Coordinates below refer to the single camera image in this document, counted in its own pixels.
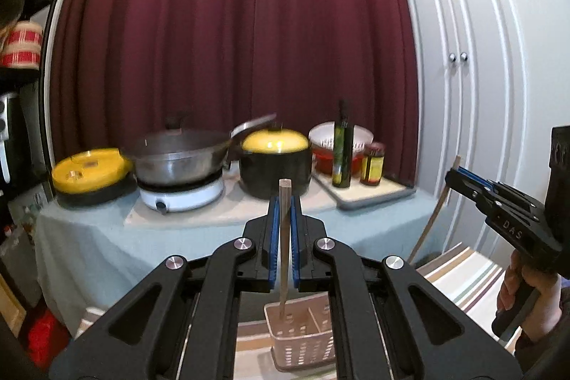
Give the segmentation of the person right hand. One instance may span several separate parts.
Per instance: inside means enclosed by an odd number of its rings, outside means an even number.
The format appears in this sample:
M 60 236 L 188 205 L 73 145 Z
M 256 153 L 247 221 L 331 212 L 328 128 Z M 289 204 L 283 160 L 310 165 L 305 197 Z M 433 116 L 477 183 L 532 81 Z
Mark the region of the person right hand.
M 513 312 L 519 299 L 520 287 L 530 289 L 528 312 L 521 323 L 525 335 L 532 342 L 540 342 L 552 332 L 562 318 L 561 277 L 558 274 L 541 272 L 525 263 L 522 255 L 513 251 L 501 289 L 498 293 L 498 314 Z

